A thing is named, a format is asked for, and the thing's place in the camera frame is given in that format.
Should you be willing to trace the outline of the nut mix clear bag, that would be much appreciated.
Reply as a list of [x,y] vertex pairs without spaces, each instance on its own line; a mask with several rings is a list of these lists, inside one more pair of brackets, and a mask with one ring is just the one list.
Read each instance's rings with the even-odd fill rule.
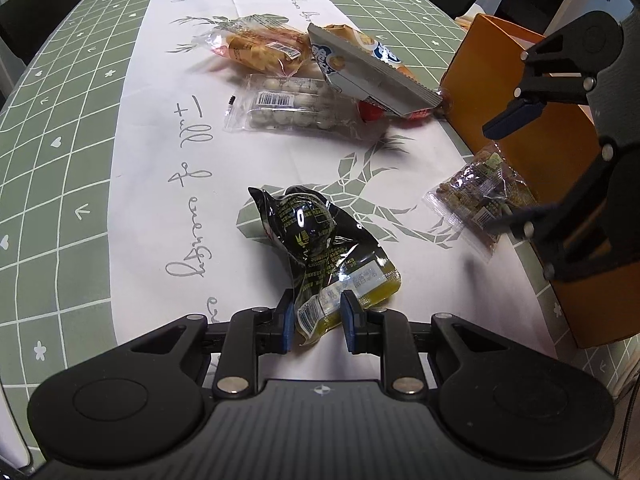
[[485,259],[491,258],[501,237],[489,231],[488,224],[537,205],[496,142],[486,144],[452,177],[427,191],[423,201]]

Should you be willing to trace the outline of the black green snack packet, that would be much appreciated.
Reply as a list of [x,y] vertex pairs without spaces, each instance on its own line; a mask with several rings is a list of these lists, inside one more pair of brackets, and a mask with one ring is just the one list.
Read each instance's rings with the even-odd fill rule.
[[400,273],[378,240],[326,196],[303,186],[280,196],[261,188],[248,192],[267,237],[288,255],[296,330],[305,346],[341,323],[346,290],[367,309],[400,289]]

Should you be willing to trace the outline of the white candy balls bag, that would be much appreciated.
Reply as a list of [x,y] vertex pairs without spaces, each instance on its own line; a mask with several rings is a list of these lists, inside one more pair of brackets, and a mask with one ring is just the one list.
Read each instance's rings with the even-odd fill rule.
[[323,79],[247,76],[229,100],[227,131],[321,131],[359,139],[364,122],[357,103]]

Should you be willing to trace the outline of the waffle cookies clear bag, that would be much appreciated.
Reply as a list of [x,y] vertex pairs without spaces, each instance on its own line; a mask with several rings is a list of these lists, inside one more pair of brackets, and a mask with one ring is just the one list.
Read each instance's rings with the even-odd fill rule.
[[311,59],[308,34],[271,13],[219,20],[204,44],[216,55],[271,76],[294,76]]

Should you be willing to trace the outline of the orange cardboard box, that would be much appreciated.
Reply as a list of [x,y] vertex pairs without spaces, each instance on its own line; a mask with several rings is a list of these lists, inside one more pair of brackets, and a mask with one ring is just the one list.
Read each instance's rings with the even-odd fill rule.
[[[482,127],[502,112],[523,75],[521,54],[541,35],[478,14],[442,77],[447,119],[472,152],[487,144]],[[539,203],[562,198],[597,154],[596,129],[578,105],[550,104],[541,118],[499,146]],[[580,348],[626,339],[639,331],[638,264],[573,284],[550,284]]]

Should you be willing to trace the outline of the white table runner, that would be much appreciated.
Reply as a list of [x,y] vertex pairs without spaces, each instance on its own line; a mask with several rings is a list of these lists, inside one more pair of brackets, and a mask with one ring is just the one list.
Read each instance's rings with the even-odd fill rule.
[[544,353],[536,288],[503,238],[493,254],[440,218],[426,193],[469,159],[435,119],[363,133],[231,132],[244,68],[192,39],[216,18],[282,16],[296,29],[347,24],[435,87],[463,30],[427,0],[151,0],[119,107],[108,200],[111,306],[126,342],[189,313],[225,321],[271,306],[292,283],[251,188],[321,192],[380,242],[401,275],[390,306],[415,321],[450,312]]

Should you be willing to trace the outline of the green checked tablecloth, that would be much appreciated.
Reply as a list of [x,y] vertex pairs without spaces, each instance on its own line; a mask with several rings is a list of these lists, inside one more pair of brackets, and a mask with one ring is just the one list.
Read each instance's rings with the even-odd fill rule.
[[[27,404],[53,374],[122,344],[111,306],[108,200],[129,63],[151,0],[82,0],[1,114],[1,455],[42,462]],[[510,240],[537,291],[552,356],[620,394],[639,341],[578,349],[533,249]]]

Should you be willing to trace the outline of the black chair left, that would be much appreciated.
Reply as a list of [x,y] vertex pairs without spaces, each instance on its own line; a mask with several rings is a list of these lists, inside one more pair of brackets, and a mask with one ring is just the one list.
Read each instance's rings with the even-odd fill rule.
[[1,5],[1,39],[25,65],[81,0],[8,0]]

